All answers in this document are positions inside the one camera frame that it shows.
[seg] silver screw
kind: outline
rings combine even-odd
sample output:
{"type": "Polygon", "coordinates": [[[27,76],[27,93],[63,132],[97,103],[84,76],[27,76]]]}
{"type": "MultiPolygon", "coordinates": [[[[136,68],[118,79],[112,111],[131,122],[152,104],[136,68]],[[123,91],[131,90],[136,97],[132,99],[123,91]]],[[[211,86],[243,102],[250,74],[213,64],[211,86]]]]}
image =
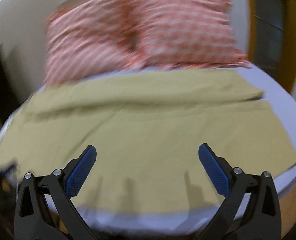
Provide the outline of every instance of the silver screw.
{"type": "Polygon", "coordinates": [[[271,174],[270,174],[269,171],[264,171],[263,174],[264,174],[264,176],[265,176],[266,178],[270,178],[270,177],[271,177],[271,174]]]}
{"type": "Polygon", "coordinates": [[[25,179],[30,179],[31,175],[32,175],[32,174],[31,174],[30,172],[26,173],[26,174],[25,174],[25,179]]]}
{"type": "Polygon", "coordinates": [[[241,174],[242,173],[242,169],[240,169],[239,167],[235,167],[234,169],[233,169],[233,172],[235,173],[235,174],[241,174]]]}
{"type": "Polygon", "coordinates": [[[54,174],[55,176],[59,176],[59,175],[61,174],[61,169],[56,169],[56,170],[54,170],[53,174],[54,174]]]}

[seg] blanket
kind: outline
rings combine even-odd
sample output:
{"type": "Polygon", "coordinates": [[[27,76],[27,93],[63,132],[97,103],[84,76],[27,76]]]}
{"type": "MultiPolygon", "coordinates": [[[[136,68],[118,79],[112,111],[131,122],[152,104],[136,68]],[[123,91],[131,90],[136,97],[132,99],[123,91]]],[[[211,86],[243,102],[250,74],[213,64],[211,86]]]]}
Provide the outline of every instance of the blanket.
{"type": "Polygon", "coordinates": [[[296,151],[263,91],[234,70],[177,70],[50,87],[16,113],[0,142],[0,166],[48,175],[87,145],[97,161],[75,206],[167,213],[219,204],[198,159],[206,142],[232,167],[273,177],[296,151]]]}

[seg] white bed sheet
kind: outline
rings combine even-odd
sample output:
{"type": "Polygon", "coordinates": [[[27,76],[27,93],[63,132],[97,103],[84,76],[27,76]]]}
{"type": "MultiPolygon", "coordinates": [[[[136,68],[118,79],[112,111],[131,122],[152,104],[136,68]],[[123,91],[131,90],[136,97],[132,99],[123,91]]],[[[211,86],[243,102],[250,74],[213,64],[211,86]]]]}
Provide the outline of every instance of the white bed sheet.
{"type": "MultiPolygon", "coordinates": [[[[142,72],[154,70],[155,68],[147,68],[142,70],[142,72]]],[[[236,70],[252,85],[265,91],[262,100],[269,101],[274,113],[278,116],[283,127],[288,132],[293,146],[296,149],[296,101],[277,82],[255,65],[252,69],[236,68],[236,70]]],[[[138,71],[105,73],[87,78],[87,80],[106,78],[112,75],[129,75],[133,73],[138,73],[138,71]]],[[[13,115],[9,117],[2,128],[0,132],[0,140],[6,132],[12,118],[13,115]]],[[[296,186],[296,165],[275,178],[274,182],[279,197],[291,191],[291,189],[296,186]]],[[[248,200],[249,195],[246,195],[238,210],[237,218],[242,216],[248,200]]],[[[47,198],[47,202],[49,207],[52,210],[55,210],[55,206],[50,197],[47,198]]],[[[182,235],[190,234],[200,228],[204,228],[216,213],[218,207],[219,206],[212,206],[200,210],[171,214],[144,215],[116,214],[84,207],[77,207],[77,210],[90,227],[110,233],[123,233],[126,235],[182,235]]]]}

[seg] blue textured pad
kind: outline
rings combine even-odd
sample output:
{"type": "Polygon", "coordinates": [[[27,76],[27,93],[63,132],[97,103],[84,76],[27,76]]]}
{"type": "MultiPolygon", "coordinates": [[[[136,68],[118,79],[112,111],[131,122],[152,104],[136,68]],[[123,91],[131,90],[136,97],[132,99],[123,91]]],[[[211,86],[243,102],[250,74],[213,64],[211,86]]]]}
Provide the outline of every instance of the blue textured pad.
{"type": "Polygon", "coordinates": [[[220,165],[217,163],[216,159],[203,144],[199,147],[198,155],[201,164],[206,170],[218,194],[228,197],[230,193],[230,181],[220,165]]]}
{"type": "Polygon", "coordinates": [[[72,198],[78,195],[79,190],[81,189],[92,166],[96,161],[96,158],[96,148],[92,146],[66,179],[65,194],[67,198],[72,198]]]}

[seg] pillowcase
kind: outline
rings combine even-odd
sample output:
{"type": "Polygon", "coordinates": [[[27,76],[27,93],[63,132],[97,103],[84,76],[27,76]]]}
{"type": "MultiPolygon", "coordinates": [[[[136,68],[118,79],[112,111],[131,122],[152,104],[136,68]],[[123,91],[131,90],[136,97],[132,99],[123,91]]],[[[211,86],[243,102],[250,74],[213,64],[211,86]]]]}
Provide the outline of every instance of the pillowcase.
{"type": "Polygon", "coordinates": [[[47,21],[46,86],[94,74],[141,68],[121,0],[91,0],[47,21]]]}
{"type": "Polygon", "coordinates": [[[250,67],[235,47],[229,0],[123,0],[147,65],[250,67]]]}

